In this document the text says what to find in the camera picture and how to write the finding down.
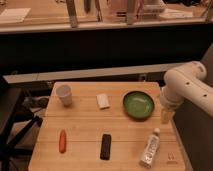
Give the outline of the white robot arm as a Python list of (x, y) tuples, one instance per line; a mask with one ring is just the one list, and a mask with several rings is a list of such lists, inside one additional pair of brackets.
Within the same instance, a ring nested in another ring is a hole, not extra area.
[(206, 67), (199, 61), (187, 62), (164, 74), (165, 85), (159, 100), (162, 105), (161, 122), (167, 124), (185, 99), (213, 118), (213, 87), (205, 84)]

